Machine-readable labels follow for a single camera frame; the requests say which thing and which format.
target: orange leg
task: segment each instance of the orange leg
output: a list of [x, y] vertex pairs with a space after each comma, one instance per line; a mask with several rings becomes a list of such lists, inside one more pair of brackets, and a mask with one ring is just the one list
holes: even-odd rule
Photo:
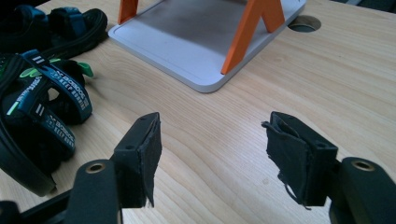
[[119, 25], [136, 15], [139, 0], [120, 0]]
[[251, 38], [260, 18], [264, 19], [268, 32], [275, 31], [285, 21], [280, 0], [248, 0], [239, 22], [233, 43], [227, 53], [221, 73], [226, 75], [245, 57]]
[[267, 31], [272, 33], [285, 22], [285, 16], [283, 15], [280, 0], [266, 0], [264, 2], [262, 19], [264, 20]]

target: sandal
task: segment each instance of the sandal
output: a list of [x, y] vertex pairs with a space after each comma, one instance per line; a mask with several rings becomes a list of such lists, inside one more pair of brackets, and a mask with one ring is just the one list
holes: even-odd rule
[[[36, 50], [3, 54], [0, 61], [0, 168], [44, 196], [56, 186], [50, 174], [75, 151], [66, 125], [82, 123], [92, 112], [83, 77], [92, 70], [75, 61], [48, 61]], [[51, 99], [49, 90], [58, 95]]]
[[21, 5], [0, 22], [0, 52], [38, 49], [46, 58], [69, 59], [95, 48], [106, 38], [107, 16], [94, 8], [80, 13], [75, 7], [43, 11]]

